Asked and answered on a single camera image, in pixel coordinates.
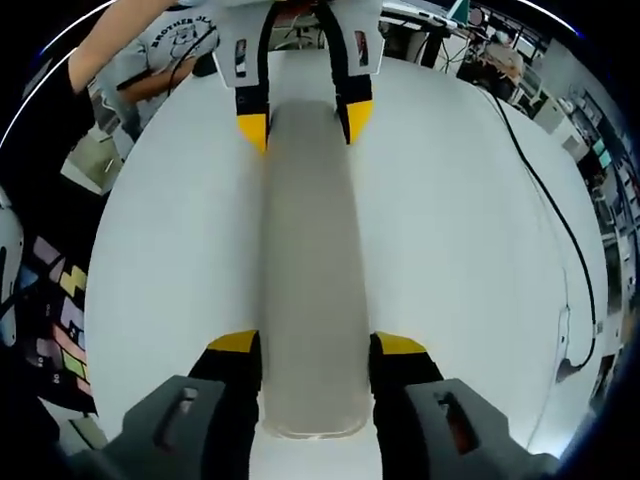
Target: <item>desk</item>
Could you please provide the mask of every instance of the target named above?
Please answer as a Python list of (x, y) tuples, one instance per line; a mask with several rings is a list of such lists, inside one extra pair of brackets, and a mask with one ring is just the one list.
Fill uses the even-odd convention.
[[(333, 105), (326, 52), (276, 52), (269, 61), (272, 108), (292, 99)], [(527, 444), (559, 360), (563, 268), (568, 355), (578, 363), (589, 348), (579, 261), (479, 90), (388, 58), (373, 83), (373, 116), (348, 149), (371, 328), (421, 342), (446, 377), (502, 410), (512, 436)], [(582, 246), (603, 319), (604, 254), (576, 165), (539, 126), (505, 108)], [(263, 166), (236, 129), (233, 92), (217, 77), (185, 81), (131, 152), (98, 231), (86, 301), (90, 378), (109, 438), (133, 404), (188, 373), (208, 342), (255, 327)], [(593, 360), (566, 381), (566, 429), (586, 411), (600, 350), (597, 342)], [(358, 451), (369, 455), (375, 434), (361, 432), (366, 448)]]

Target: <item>white cylindrical object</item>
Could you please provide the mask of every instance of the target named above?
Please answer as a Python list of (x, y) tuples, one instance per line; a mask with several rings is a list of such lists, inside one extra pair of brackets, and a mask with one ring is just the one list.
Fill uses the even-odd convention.
[(333, 106), (274, 114), (263, 218), (265, 427), (346, 436), (371, 412), (369, 323), (347, 146)]

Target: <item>wall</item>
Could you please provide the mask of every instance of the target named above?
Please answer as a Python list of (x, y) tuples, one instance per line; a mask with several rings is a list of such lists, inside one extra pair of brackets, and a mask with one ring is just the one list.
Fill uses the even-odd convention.
[(534, 67), (543, 87), (556, 98), (566, 97), (570, 89), (585, 90), (591, 95), (620, 138), (625, 137), (626, 122), (618, 105), (602, 83), (557, 40), (549, 44), (541, 62)]

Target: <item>white table surface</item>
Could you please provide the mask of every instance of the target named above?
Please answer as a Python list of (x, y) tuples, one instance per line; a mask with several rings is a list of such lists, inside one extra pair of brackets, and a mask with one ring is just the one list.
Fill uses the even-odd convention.
[[(271, 54), (272, 108), (296, 98), (333, 103), (329, 72), (325, 51)], [(550, 390), (565, 272), (573, 363), (591, 338), (586, 284), (567, 235), (479, 90), (388, 58), (373, 83), (373, 116), (349, 148), (372, 330), (421, 342), (446, 377), (461, 378), (509, 417), (518, 442), (561, 452), (586, 411), (602, 347)], [(582, 246), (603, 319), (604, 254), (575, 162), (505, 108)], [(187, 374), (211, 340), (255, 327), (263, 163), (234, 111), (233, 92), (217, 76), (185, 81), (134, 147), (105, 210), (86, 324), (109, 438), (131, 406), (171, 375)], [(375, 454), (375, 430), (357, 438), (350, 478), (371, 478), (379, 465), (359, 459)], [(322, 442), (329, 458), (349, 443)], [(293, 465), (314, 458), (292, 453), (310, 445), (259, 428), (252, 473), (286, 461), (291, 478), (339, 475), (327, 470), (332, 462)]]

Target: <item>computer monitor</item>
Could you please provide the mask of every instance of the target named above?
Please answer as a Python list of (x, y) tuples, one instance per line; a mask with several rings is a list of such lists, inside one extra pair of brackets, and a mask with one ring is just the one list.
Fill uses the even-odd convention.
[(607, 165), (611, 163), (611, 155), (609, 155), (607, 150), (604, 150), (598, 158), (600, 159), (600, 165), (602, 165), (602, 168), (607, 168)]
[(602, 152), (604, 152), (604, 141), (599, 139), (591, 148), (593, 149), (593, 153), (596, 155), (602, 155)]

